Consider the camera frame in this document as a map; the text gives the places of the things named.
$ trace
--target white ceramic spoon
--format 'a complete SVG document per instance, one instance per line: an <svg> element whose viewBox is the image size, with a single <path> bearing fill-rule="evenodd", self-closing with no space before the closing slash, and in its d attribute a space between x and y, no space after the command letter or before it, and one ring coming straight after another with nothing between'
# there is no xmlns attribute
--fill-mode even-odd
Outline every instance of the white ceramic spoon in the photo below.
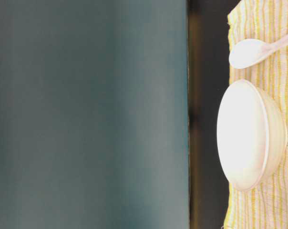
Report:
<svg viewBox="0 0 288 229"><path fill-rule="evenodd" d="M230 52L229 62L237 69L257 64L277 50L288 45L288 34L274 43L257 39L245 39L237 43Z"/></svg>

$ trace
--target white bowl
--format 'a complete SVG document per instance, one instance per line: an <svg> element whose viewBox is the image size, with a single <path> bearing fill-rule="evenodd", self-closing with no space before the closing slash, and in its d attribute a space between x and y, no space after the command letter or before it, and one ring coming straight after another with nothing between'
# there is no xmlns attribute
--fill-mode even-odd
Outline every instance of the white bowl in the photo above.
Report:
<svg viewBox="0 0 288 229"><path fill-rule="evenodd" d="M217 119L218 154L228 181L237 190L254 188L276 171L286 145L276 102L247 80L231 84Z"/></svg>

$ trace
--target yellow striped cloth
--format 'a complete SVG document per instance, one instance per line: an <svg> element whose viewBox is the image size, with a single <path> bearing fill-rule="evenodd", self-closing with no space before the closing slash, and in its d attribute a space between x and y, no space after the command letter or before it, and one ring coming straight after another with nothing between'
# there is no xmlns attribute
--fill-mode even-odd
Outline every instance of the yellow striped cloth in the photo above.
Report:
<svg viewBox="0 0 288 229"><path fill-rule="evenodd" d="M288 0L241 0L229 13L230 49L246 38L274 42L288 33ZM247 69L230 66L230 83L247 79L278 104L288 128L288 46ZM224 228L288 229L288 146L274 175L244 193L229 185Z"/></svg>

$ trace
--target dark teal wall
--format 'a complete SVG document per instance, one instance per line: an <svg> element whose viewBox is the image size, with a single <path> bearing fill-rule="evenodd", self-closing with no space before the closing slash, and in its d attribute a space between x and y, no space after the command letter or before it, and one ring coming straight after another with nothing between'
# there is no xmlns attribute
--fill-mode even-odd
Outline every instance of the dark teal wall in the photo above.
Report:
<svg viewBox="0 0 288 229"><path fill-rule="evenodd" d="M0 0L0 229L188 228L186 2Z"/></svg>

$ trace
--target spoon handle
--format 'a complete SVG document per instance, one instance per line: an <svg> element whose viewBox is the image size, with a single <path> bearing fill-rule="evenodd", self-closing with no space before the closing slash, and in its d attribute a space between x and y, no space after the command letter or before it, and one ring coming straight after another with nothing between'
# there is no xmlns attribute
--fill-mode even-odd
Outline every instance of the spoon handle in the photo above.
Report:
<svg viewBox="0 0 288 229"><path fill-rule="evenodd" d="M273 47L274 51L279 50L279 49L287 46L288 45L288 34L285 35L284 37L282 37L281 39L279 39L278 41L270 44L270 45Z"/></svg>

